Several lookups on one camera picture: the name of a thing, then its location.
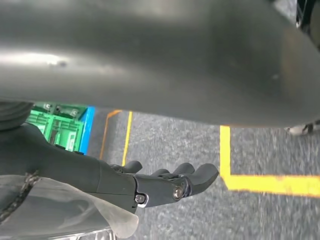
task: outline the green plastic crate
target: green plastic crate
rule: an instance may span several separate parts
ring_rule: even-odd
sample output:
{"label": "green plastic crate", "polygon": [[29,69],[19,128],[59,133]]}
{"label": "green plastic crate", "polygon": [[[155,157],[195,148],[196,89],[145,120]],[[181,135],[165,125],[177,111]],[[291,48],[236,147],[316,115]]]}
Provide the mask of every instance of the green plastic crate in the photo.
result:
{"label": "green plastic crate", "polygon": [[86,105],[60,104],[53,102],[37,102],[33,110],[57,115],[68,119],[79,120],[86,110]]}
{"label": "green plastic crate", "polygon": [[54,119],[50,114],[32,110],[26,122],[37,126],[48,141],[51,135]]}
{"label": "green plastic crate", "polygon": [[68,151],[78,151],[83,129],[83,122],[54,115],[48,142],[63,146]]}
{"label": "green plastic crate", "polygon": [[37,126],[49,143],[68,151],[79,150],[84,129],[81,121],[36,110],[32,110],[26,122]]}

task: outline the floor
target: floor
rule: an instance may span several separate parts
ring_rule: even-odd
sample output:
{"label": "floor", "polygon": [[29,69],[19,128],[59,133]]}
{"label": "floor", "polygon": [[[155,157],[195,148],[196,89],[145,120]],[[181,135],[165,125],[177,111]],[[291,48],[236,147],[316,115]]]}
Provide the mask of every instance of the floor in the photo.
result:
{"label": "floor", "polygon": [[[127,111],[109,117],[103,141],[106,116],[112,112],[113,109],[97,109],[89,155],[99,158],[102,151],[103,160],[121,165],[125,152],[125,162],[140,161],[143,174],[160,168],[173,171],[183,162],[195,167],[204,163],[220,167],[220,161],[228,160],[224,159],[226,156],[220,159],[220,144],[221,148],[226,146],[220,141],[220,126],[137,112],[129,121],[128,149]],[[272,175],[276,180],[276,175],[320,175],[320,133],[292,137],[282,129],[231,128],[229,138],[232,176]],[[300,179],[304,184],[304,178]],[[139,227],[131,239],[315,240],[320,236],[318,198],[228,189],[229,185],[236,188],[240,182],[228,183],[220,176],[205,193],[175,204],[140,208],[137,212]],[[263,189],[263,183],[259,183],[254,180],[248,185],[254,190]],[[295,186],[285,190],[288,194],[301,190]]]}

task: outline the metal screw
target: metal screw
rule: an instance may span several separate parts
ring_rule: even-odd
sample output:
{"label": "metal screw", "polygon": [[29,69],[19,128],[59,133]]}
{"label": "metal screw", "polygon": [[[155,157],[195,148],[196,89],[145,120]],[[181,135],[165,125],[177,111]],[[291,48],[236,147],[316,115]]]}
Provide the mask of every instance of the metal screw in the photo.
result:
{"label": "metal screw", "polygon": [[135,196],[135,198],[134,198],[134,201],[135,201],[136,203],[137,203],[137,204],[143,204],[143,203],[144,203],[144,202],[145,202],[145,200],[146,200],[146,197],[145,197],[145,196],[143,196],[143,195],[140,195],[140,194],[136,195],[136,196]]}
{"label": "metal screw", "polygon": [[180,186],[177,186],[174,191],[173,191],[173,198],[175,200],[180,200],[183,195],[183,189]]}

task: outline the robotic finger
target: robotic finger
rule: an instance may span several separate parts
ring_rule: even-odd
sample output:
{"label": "robotic finger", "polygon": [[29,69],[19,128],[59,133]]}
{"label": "robotic finger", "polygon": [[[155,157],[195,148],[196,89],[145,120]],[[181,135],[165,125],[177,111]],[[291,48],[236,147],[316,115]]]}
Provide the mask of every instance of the robotic finger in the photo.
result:
{"label": "robotic finger", "polygon": [[130,161],[125,166],[110,165],[110,167],[115,172],[122,174],[136,174],[143,169],[143,166],[139,161]]}
{"label": "robotic finger", "polygon": [[173,173],[160,169],[152,175],[135,174],[134,200],[141,208],[176,203],[204,192],[218,175],[217,167],[211,163],[202,165],[195,171],[190,163],[183,163]]}

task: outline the transparent plastic sheet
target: transparent plastic sheet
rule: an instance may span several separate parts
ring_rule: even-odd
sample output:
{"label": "transparent plastic sheet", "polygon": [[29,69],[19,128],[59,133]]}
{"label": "transparent plastic sheet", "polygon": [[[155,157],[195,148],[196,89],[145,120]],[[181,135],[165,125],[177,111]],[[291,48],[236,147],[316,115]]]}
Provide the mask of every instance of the transparent plastic sheet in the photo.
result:
{"label": "transparent plastic sheet", "polygon": [[[0,210],[14,199],[24,180],[20,175],[0,176]],[[110,230],[125,239],[133,235],[138,222],[137,216],[109,202],[42,177],[21,206],[0,225],[0,240],[78,240],[90,233],[106,236]]]}
{"label": "transparent plastic sheet", "polygon": [[117,240],[110,228],[87,233],[78,233],[71,236],[50,238],[50,240]]}

